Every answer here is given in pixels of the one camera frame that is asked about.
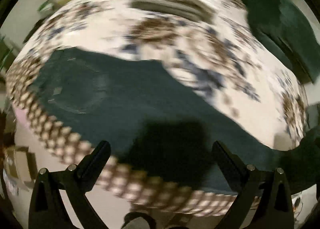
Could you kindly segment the dark green folded clothes pile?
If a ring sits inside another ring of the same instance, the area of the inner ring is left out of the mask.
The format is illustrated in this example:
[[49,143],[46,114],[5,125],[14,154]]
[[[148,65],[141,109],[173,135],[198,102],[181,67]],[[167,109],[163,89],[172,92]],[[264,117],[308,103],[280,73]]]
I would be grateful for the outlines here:
[[319,43],[305,17],[290,0],[242,0],[251,33],[301,83],[319,78]]

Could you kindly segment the cardboard box on floor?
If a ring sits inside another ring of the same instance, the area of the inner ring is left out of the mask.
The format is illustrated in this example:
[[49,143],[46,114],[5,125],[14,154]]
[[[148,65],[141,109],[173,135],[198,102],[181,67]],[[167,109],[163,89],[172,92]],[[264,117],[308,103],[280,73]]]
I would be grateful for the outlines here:
[[4,167],[9,178],[18,187],[29,191],[33,189],[37,177],[35,154],[27,146],[12,146],[4,150]]

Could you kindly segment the floral cream bed blanket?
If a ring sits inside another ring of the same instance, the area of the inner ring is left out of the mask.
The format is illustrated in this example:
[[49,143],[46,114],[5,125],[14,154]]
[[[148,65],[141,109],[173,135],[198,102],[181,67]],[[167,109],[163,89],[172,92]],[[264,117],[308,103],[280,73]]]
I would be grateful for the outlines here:
[[72,0],[32,35],[9,68],[9,99],[48,152],[68,164],[94,147],[30,91],[52,52],[70,47],[154,60],[260,144],[284,151],[299,145],[306,123],[300,82],[253,37],[240,0],[218,0],[214,24],[132,9],[129,1]]

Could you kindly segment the dark blue denim pants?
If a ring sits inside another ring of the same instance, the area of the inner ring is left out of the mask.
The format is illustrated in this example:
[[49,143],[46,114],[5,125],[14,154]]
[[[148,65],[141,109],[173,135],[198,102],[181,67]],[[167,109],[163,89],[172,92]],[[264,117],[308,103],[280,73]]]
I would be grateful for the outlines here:
[[84,140],[93,145],[108,141],[120,163],[166,182],[232,193],[211,154],[216,141],[262,171],[282,168],[292,193],[319,180],[319,128],[294,150],[273,150],[155,60],[57,50],[29,88],[49,115]]

